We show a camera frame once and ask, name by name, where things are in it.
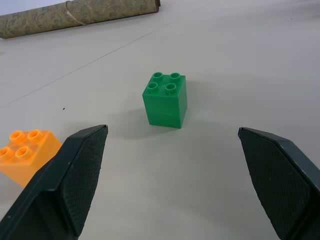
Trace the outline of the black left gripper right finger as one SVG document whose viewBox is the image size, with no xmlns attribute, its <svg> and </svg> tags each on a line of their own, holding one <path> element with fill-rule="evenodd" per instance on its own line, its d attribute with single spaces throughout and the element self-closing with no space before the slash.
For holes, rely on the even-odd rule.
<svg viewBox="0 0 320 240">
<path fill-rule="evenodd" d="M 238 130 L 257 197 L 280 240 L 320 240 L 320 169 L 289 139 Z"/>
</svg>

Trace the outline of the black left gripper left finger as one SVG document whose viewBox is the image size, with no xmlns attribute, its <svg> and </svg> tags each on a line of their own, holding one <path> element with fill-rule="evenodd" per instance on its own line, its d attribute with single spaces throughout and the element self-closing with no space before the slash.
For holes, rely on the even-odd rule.
<svg viewBox="0 0 320 240">
<path fill-rule="evenodd" d="M 0 240 L 78 240 L 98 185 L 108 126 L 70 135 L 0 221 Z"/>
</svg>

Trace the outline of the orange toy brick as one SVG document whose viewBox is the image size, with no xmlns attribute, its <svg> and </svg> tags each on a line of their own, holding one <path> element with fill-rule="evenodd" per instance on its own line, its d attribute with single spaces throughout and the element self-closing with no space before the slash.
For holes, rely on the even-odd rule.
<svg viewBox="0 0 320 240">
<path fill-rule="evenodd" d="M 16 130 L 0 148 L 0 172 L 22 187 L 50 161 L 62 144 L 49 130 Z"/>
</svg>

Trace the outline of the green toy brick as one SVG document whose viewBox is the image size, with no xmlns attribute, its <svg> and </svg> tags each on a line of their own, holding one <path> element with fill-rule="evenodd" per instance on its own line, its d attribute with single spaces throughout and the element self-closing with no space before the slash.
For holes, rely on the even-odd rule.
<svg viewBox="0 0 320 240">
<path fill-rule="evenodd" d="M 177 129 L 182 127 L 188 108 L 185 75 L 178 72 L 155 72 L 142 98 L 150 125 Z"/>
</svg>

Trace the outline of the rolled olive patterned scroll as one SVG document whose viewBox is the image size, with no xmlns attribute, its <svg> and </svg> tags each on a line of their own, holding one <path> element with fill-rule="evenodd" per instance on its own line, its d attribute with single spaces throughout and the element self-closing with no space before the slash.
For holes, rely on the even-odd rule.
<svg viewBox="0 0 320 240">
<path fill-rule="evenodd" d="M 0 15 L 0 38 L 10 39 L 157 13 L 160 0 L 66 0 Z"/>
</svg>

